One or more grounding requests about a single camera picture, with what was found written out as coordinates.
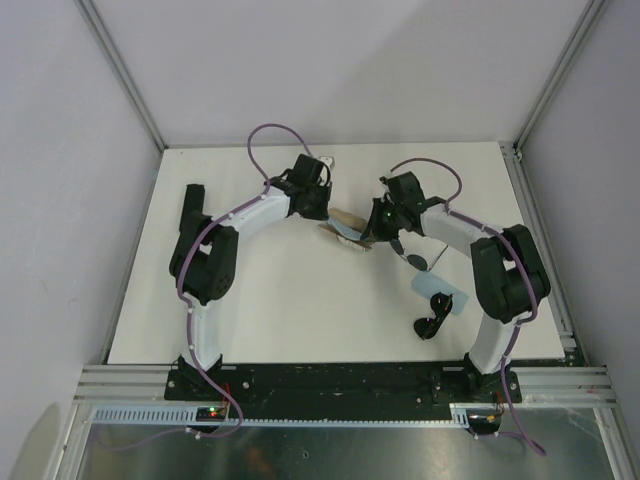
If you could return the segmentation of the patterned glasses case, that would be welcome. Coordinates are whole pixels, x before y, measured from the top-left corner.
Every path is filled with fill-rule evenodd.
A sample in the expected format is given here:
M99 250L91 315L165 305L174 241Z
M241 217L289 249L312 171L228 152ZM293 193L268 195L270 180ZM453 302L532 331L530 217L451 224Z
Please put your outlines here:
M372 250L372 244L361 239L367 226L365 219L335 207L331 207L328 212L329 218L318 225L321 232L357 251Z

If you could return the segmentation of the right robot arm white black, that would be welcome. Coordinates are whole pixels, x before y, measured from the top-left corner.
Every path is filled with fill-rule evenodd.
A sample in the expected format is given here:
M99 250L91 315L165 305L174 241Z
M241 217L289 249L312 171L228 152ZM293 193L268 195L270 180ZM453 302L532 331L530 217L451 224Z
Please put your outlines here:
M406 231L438 240L468 257L483 316L461 376L463 393L484 401L497 389L494 373L507 365L516 330L537 316L550 281L529 229L516 224L501 231L451 208L440 197L424 196L411 173L380 178L384 194L373 200L361 239L387 242L408 258L399 240Z

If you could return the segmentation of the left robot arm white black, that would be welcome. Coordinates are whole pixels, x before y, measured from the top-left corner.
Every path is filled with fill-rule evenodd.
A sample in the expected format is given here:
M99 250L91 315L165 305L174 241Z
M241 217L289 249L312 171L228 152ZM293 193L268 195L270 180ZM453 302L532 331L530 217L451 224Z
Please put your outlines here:
M235 279L241 242L292 215L326 220L333 166L331 157L301 154L293 167L268 179L257 197L217 218L204 213L205 187L186 187L169 271L187 304L186 347L180 359L192 367L185 385L197 398L210 399L221 387L221 376L212 368L223 357L221 303Z

